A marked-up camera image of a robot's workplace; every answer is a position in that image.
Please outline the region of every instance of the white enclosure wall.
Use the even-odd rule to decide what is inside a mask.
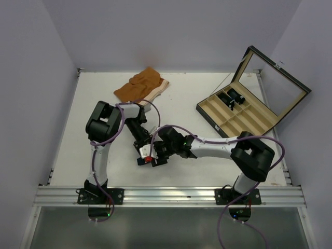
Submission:
[[[43,0],[77,67],[235,71],[271,55],[301,0]]]
[[[77,71],[39,0],[0,4],[1,248],[18,248],[45,183]]]
[[[332,246],[331,9],[329,0],[303,0],[272,55],[312,89],[278,125],[278,133],[293,184],[303,187],[319,248]]]

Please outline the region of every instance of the metal base plate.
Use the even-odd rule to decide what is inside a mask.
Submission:
[[[230,188],[215,189],[214,198],[216,199],[216,204],[227,205],[229,202],[234,200],[236,196],[233,196],[232,191],[233,190]],[[235,202],[234,205],[247,205],[249,203],[249,200],[251,200],[251,205],[261,205],[259,189],[254,189],[249,195]]]
[[[125,190],[123,188],[105,188],[104,189],[113,199],[114,205],[122,205],[123,204],[123,196]],[[95,196],[89,192],[86,192],[84,188],[77,189],[78,193],[77,204],[81,205],[98,205],[105,204],[106,197],[103,196]]]

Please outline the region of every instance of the brown towel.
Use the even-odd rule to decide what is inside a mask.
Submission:
[[[169,82],[160,78],[160,74],[151,67],[134,75],[129,82],[120,89],[114,91],[114,94],[122,101],[133,101],[137,99],[146,99],[152,101],[160,95],[169,85]]]

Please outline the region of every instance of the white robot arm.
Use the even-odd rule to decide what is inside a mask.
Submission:
[[[257,182],[264,182],[272,164],[274,151],[259,139],[230,143],[242,137],[252,136],[249,132],[242,132],[238,137],[227,139],[204,139],[193,136],[183,136],[173,127],[165,127],[158,131],[160,141],[153,142],[150,149],[152,135],[142,126],[147,120],[144,108],[138,104],[128,104],[121,106],[123,109],[124,123],[127,125],[135,138],[134,147],[139,154],[138,165],[151,162],[152,166],[166,164],[168,158],[177,154],[183,158],[219,157],[233,160],[241,169],[242,173],[236,180],[233,189],[238,194],[243,194],[251,189]],[[90,170],[84,189],[95,196],[102,196],[97,187],[98,183],[107,188],[107,160],[111,143],[99,145],[103,141],[112,137],[119,129],[121,113],[118,108],[99,101],[95,107],[87,125],[86,132],[91,145],[94,169]],[[210,142],[227,142],[224,145],[211,144]]]

